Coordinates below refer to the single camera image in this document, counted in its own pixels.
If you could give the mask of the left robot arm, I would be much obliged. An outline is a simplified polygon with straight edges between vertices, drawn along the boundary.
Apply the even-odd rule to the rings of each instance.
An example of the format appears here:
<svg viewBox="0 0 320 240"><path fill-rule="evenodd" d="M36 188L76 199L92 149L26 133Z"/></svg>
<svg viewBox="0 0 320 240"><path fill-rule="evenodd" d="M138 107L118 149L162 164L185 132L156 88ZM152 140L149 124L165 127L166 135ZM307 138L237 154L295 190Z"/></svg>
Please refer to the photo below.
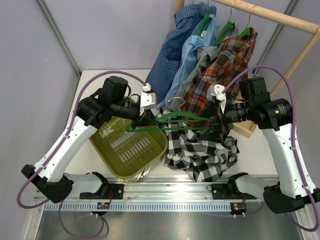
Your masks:
<svg viewBox="0 0 320 240"><path fill-rule="evenodd" d="M108 194L108 180L98 172L68 174L71 160L98 129L113 117L132 121L133 127L151 124L151 109L157 96L150 84L143 82L138 102L130 103L131 88L121 71L108 71L103 86L88 97L77 97L68 127L51 149L36 164L25 165L21 172L53 203L64 201L70 194L89 194L103 199Z"/></svg>

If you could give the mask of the green hanger with metal hook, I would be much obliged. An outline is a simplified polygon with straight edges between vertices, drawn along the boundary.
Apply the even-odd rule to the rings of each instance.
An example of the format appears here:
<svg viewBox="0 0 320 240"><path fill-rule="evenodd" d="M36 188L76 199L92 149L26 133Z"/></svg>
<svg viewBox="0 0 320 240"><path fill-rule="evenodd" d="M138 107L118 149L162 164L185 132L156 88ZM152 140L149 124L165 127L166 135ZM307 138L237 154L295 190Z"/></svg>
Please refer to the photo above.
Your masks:
<svg viewBox="0 0 320 240"><path fill-rule="evenodd" d="M125 127L127 132L158 132L158 131L204 131L208 130L209 127L204 126L186 126L179 127L179 123L198 123L198 122L209 122L212 124L212 118L196 116L195 114L188 111L170 111L160 117L156 117L158 126L143 126L132 129L132 124Z"/></svg>

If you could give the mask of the black white checkered shirt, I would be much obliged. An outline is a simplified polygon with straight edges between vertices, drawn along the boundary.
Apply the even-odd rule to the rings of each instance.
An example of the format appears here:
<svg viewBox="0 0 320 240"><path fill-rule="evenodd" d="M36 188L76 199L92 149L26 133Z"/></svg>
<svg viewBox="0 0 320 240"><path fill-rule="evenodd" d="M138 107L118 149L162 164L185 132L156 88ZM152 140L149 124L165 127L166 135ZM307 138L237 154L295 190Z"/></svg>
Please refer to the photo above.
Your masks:
<svg viewBox="0 0 320 240"><path fill-rule="evenodd" d="M238 161L238 140L227 136L224 143L199 140L203 130L169 130L164 165L183 170L196 182L215 182Z"/></svg>

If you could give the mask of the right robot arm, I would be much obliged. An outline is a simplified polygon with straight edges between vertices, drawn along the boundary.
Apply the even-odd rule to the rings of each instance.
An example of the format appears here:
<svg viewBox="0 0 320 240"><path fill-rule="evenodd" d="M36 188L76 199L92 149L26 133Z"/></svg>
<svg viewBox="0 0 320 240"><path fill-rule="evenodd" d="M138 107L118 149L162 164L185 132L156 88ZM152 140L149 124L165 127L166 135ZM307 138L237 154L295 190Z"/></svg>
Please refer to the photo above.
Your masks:
<svg viewBox="0 0 320 240"><path fill-rule="evenodd" d="M228 179L227 193L232 198L249 194L264 200L275 214L295 212L320 201L320 190L313 183L299 151L298 139L293 125L293 107L283 98L271 100L263 77L253 77L240 82L240 93L244 102L226 107L223 85L211 85L207 100L215 106L212 113L217 121L214 129L221 125L254 122L262 131L269 145L276 171L277 184L241 172Z"/></svg>

